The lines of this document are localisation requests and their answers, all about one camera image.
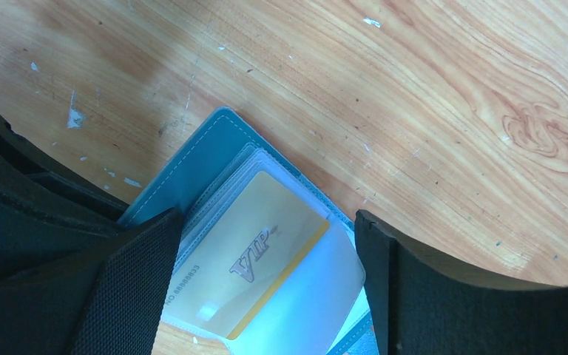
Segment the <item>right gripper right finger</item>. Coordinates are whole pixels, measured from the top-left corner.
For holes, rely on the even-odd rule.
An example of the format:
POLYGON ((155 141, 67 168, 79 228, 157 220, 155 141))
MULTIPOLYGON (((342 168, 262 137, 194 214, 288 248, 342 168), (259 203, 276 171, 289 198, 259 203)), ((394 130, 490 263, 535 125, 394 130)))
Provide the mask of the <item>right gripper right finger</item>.
POLYGON ((568 286, 466 263, 367 210, 354 236, 381 354, 568 354, 568 286))

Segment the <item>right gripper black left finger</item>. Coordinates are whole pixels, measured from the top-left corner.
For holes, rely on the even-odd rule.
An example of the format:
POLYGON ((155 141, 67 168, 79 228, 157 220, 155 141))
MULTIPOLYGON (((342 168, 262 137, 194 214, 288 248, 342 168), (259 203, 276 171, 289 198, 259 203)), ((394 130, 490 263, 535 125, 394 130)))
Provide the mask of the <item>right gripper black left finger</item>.
POLYGON ((125 210, 0 115, 0 354, 151 353, 183 215, 125 210))

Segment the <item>blue card holder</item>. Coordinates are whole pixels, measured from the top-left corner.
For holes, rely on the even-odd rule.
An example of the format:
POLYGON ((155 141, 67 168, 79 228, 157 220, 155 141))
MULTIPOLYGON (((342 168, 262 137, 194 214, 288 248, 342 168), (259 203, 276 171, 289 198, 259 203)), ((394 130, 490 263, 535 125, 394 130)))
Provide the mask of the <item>blue card holder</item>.
POLYGON ((118 222, 136 226, 177 206, 185 215, 197 208, 198 198, 240 160, 245 148, 264 149, 344 223, 352 236, 354 224, 297 167, 228 107, 216 109, 176 152, 160 173, 127 208, 118 222))

